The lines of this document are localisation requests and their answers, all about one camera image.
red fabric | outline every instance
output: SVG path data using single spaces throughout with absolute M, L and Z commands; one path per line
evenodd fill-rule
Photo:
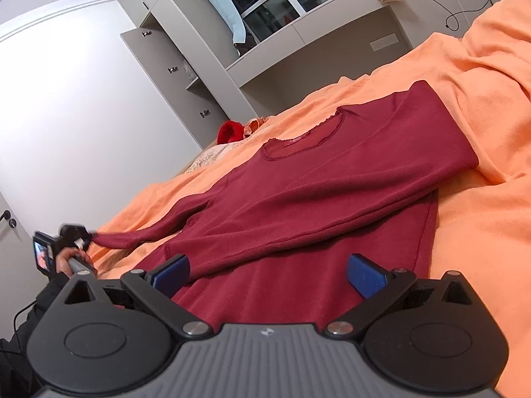
M 218 130 L 218 145 L 243 140 L 244 127 L 236 121 L 225 121 Z
M 97 234 L 94 242 L 134 248 L 182 229 L 138 267 L 150 270 L 186 254 L 192 284 L 174 297 L 184 308 L 213 326 L 302 317 L 322 325 L 330 311 L 339 315 L 359 301 L 345 278 L 352 252 L 426 275 L 435 217 L 429 193 L 477 165 L 466 137 L 420 81 L 405 92 L 342 106 L 296 139 L 271 139 L 153 226 Z M 322 299 L 327 295 L 337 300 Z

small display screen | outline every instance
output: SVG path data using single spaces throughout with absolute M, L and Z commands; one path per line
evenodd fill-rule
M 42 269 L 49 271 L 48 264 L 51 258 L 50 246 L 44 246 L 34 241 L 35 262 Z

orange blanket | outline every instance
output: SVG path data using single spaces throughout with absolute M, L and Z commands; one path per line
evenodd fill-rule
M 177 199 L 208 190 L 269 138 L 294 138 L 344 104 L 364 103 L 426 79 L 468 137 L 480 166 L 440 189 L 431 275 L 462 271 L 501 326 L 510 345 L 498 390 L 531 396 L 531 0 L 503 0 L 462 40 L 433 34 L 398 61 L 355 81 L 342 78 L 271 118 L 222 160 L 148 187 L 101 231 L 144 228 Z M 103 278 L 117 278 L 158 244 L 124 257 L 90 252 Z

black sleeve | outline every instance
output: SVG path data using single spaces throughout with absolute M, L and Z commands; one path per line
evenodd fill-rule
M 67 282 L 68 277 L 65 274 L 57 274 L 36 297 L 37 302 L 28 313 L 26 321 L 17 329 L 22 355 L 0 352 L 1 397 L 28 397 L 39 388 L 26 359 L 26 347 L 39 320 Z M 18 352 L 17 338 L 13 335 L 10 341 L 0 339 L 0 349 Z

person's hand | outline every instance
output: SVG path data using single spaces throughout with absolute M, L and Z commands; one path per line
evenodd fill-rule
M 85 253 L 83 250 L 79 250 L 78 248 L 63 248 L 60 253 L 55 257 L 55 270 L 57 273 L 64 272 L 68 277 L 73 276 L 72 269 L 70 268 L 70 265 L 68 265 L 68 259 L 71 257 L 74 257 L 76 255 L 80 255 L 80 257 L 87 263 L 90 263 L 92 266 L 94 266 L 94 262 L 92 262 L 92 259 L 90 256 Z

